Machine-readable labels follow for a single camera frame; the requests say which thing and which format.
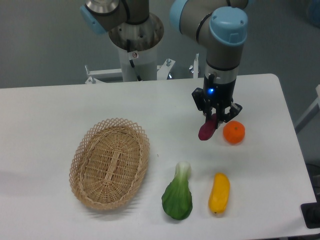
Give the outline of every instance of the light blue joint cap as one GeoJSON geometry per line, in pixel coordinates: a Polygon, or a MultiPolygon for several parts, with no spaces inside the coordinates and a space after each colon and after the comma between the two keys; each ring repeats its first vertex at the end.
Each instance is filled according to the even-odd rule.
{"type": "Polygon", "coordinates": [[[212,13],[209,27],[220,43],[231,47],[240,46],[247,39],[248,16],[240,8],[220,7],[212,13]]]}
{"type": "Polygon", "coordinates": [[[86,9],[84,5],[80,7],[80,12],[89,28],[91,28],[91,30],[95,34],[100,35],[106,33],[106,30],[100,25],[100,23],[94,18],[94,16],[92,16],[92,14],[88,11],[88,9],[86,9]]]}
{"type": "Polygon", "coordinates": [[[180,31],[180,18],[188,0],[175,0],[170,9],[170,22],[174,29],[180,31]]]}

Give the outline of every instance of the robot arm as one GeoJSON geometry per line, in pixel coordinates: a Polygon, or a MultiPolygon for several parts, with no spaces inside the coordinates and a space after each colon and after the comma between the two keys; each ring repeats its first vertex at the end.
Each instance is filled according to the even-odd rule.
{"type": "Polygon", "coordinates": [[[248,27],[240,8],[247,4],[248,0],[176,0],[170,11],[172,25],[207,48],[203,89],[197,88],[192,96],[206,122],[214,120],[215,129],[242,110],[233,92],[248,27]]]}
{"type": "MultiPolygon", "coordinates": [[[[248,17],[241,9],[249,1],[176,0],[170,10],[172,25],[207,49],[203,88],[192,96],[214,129],[242,110],[234,103],[233,92],[247,38],[248,17]]],[[[112,42],[128,53],[151,49],[163,36],[161,21],[149,13],[149,0],[86,0],[81,12],[91,28],[97,24],[109,31],[112,42]]]]}

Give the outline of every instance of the toy vegetable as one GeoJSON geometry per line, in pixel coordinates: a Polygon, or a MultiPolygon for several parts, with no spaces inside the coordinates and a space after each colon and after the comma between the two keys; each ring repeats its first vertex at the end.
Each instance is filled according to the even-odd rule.
{"type": "Polygon", "coordinates": [[[245,137],[245,126],[238,121],[230,121],[223,128],[223,136],[230,144],[238,144],[245,137]]]}
{"type": "Polygon", "coordinates": [[[230,182],[226,175],[217,173],[209,197],[208,205],[211,212],[221,214],[226,210],[230,191],[230,182]]]}
{"type": "Polygon", "coordinates": [[[186,161],[179,162],[175,166],[174,179],[166,187],[162,195],[163,210],[173,219],[186,219],[192,211],[192,196],[188,182],[190,174],[190,163],[186,161]]]}

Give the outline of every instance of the white table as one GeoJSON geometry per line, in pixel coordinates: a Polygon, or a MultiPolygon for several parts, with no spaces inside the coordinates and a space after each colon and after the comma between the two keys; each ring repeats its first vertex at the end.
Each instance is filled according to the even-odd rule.
{"type": "Polygon", "coordinates": [[[1,240],[245,240],[317,234],[300,204],[315,202],[278,78],[239,76],[236,120],[244,142],[228,145],[223,125],[198,139],[205,118],[191,96],[201,79],[0,89],[1,240]],[[127,118],[150,139],[149,168],[129,205],[100,213],[72,194],[69,169],[94,124],[127,118]],[[176,163],[189,161],[193,210],[171,220],[161,196],[176,163]],[[216,172],[230,180],[223,217],[208,208],[216,172]]]}

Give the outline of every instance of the gray wall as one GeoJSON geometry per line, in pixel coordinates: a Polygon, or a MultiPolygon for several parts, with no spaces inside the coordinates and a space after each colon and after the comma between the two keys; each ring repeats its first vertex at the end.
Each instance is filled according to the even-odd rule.
{"type": "MultiPolygon", "coordinates": [[[[85,64],[91,70],[120,67],[107,35],[93,34],[82,20],[83,2],[0,0],[0,88],[83,84],[85,64]]],[[[320,29],[309,24],[302,2],[257,0],[246,9],[249,35],[240,66],[241,75],[279,77],[293,122],[316,98],[320,84],[320,29]]],[[[165,27],[158,64],[172,58],[187,69],[200,53],[203,69],[205,49],[170,26],[172,3],[150,0],[151,12],[165,27]]],[[[320,114],[298,139],[305,160],[320,164],[319,123],[320,114]]]]}

